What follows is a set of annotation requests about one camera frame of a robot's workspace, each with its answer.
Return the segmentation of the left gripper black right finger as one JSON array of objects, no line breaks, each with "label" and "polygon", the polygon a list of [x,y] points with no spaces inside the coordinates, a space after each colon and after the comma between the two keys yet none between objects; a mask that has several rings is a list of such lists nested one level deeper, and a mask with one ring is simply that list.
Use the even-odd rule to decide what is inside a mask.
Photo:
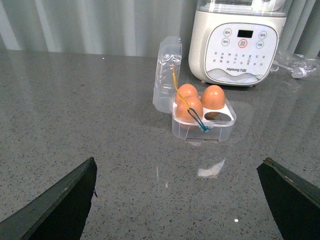
[{"label": "left gripper black right finger", "polygon": [[320,238],[320,188],[267,157],[257,168],[273,219],[285,240]]}]

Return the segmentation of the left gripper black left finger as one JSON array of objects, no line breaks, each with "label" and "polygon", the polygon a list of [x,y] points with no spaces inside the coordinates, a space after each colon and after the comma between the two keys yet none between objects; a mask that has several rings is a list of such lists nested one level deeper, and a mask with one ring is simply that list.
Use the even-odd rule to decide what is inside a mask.
[{"label": "left gripper black left finger", "polygon": [[79,240],[95,196],[97,165],[90,157],[0,223],[2,240]]}]

